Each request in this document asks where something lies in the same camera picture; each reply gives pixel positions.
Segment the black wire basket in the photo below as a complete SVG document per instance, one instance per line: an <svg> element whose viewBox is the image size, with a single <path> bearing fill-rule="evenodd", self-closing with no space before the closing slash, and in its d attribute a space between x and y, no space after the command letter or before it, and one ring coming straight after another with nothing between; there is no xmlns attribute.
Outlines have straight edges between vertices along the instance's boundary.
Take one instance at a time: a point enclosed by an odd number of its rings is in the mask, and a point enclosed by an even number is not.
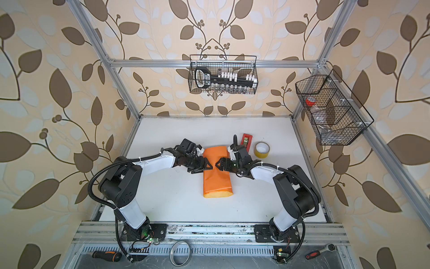
<svg viewBox="0 0 430 269"><path fill-rule="evenodd" d="M190 93L255 94L258 86L257 56L190 55Z"/></svg>
<svg viewBox="0 0 430 269"><path fill-rule="evenodd" d="M336 84L342 82L339 79L332 70L329 75L314 75L295 84L300 103L321 145L349 145L374 122L347 84L351 96L339 90ZM368 118L360 116L354 106L363 109Z"/></svg>

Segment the leaf-patterned wallpaper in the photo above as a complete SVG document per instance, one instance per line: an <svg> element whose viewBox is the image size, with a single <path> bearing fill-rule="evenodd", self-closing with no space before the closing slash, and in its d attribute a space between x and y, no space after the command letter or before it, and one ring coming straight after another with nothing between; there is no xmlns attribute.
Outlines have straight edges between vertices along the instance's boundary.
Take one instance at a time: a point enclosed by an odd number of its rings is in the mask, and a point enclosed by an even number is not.
<svg viewBox="0 0 430 269"><path fill-rule="evenodd" d="M297 123L334 221L344 225L358 264L427 268L430 234L366 139L321 146L306 116Z"/></svg>
<svg viewBox="0 0 430 269"><path fill-rule="evenodd" d="M359 0L328 61L427 195L429 13L428 1ZM304 114L298 125L363 269L427 268L430 234L365 138L321 146Z"/></svg>
<svg viewBox="0 0 430 269"><path fill-rule="evenodd" d="M182 54L315 60L340 0L81 0L113 59Z"/></svg>
<svg viewBox="0 0 430 269"><path fill-rule="evenodd" d="M274 116L290 115L298 103L295 82L308 76L305 68L261 68L256 94L190 93L188 70L122 68L120 76L142 115ZM118 99L118 109L123 102Z"/></svg>
<svg viewBox="0 0 430 269"><path fill-rule="evenodd" d="M88 179L135 122L117 109L121 97L64 3L0 1L4 268L61 264L95 206Z"/></svg>
<svg viewBox="0 0 430 269"><path fill-rule="evenodd" d="M359 1L328 65L430 195L430 2Z"/></svg>

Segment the white tabletop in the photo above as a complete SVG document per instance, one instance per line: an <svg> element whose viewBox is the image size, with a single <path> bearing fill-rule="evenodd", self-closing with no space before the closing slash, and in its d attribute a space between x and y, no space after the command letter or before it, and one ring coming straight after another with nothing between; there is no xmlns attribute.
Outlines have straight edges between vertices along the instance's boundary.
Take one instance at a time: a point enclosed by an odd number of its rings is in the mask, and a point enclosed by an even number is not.
<svg viewBox="0 0 430 269"><path fill-rule="evenodd" d="M265 163L288 168L299 165L309 176L304 157L288 117L148 117L143 118L128 158L156 154L160 148L174 147L186 138L204 148L229 146L236 134L253 136L250 155L257 142L269 144ZM233 195L203 197L203 174L190 174L182 166L157 171L140 180L136 199L151 221L160 222L268 222L282 208L275 185L262 180L239 178L230 173ZM100 221L115 220L105 207ZM305 222L326 222L320 210Z"/></svg>

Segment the wrench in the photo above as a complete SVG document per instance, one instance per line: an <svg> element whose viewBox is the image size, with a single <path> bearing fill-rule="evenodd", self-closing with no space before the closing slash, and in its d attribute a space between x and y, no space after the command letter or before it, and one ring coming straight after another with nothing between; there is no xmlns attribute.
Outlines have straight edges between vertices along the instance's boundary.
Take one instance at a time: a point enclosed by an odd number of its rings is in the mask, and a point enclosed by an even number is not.
<svg viewBox="0 0 430 269"><path fill-rule="evenodd" d="M311 253L309 253L308 255L306 255L306 259L310 260L310 259L313 259L315 257L318 257L324 251L330 251L330 252L332 252L332 251L335 251L335 250L336 250L335 245L333 245L333 244L327 244L323 249L312 251Z"/></svg>

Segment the yellow tape roll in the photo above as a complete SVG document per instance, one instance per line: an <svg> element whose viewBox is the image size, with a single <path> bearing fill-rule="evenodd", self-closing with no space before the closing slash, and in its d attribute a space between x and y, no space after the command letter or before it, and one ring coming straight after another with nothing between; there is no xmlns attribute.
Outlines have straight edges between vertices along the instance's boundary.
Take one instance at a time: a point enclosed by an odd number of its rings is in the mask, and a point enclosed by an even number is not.
<svg viewBox="0 0 430 269"><path fill-rule="evenodd" d="M258 142L254 148L254 154L257 158L264 159L269 155L270 147L267 143Z"/></svg>

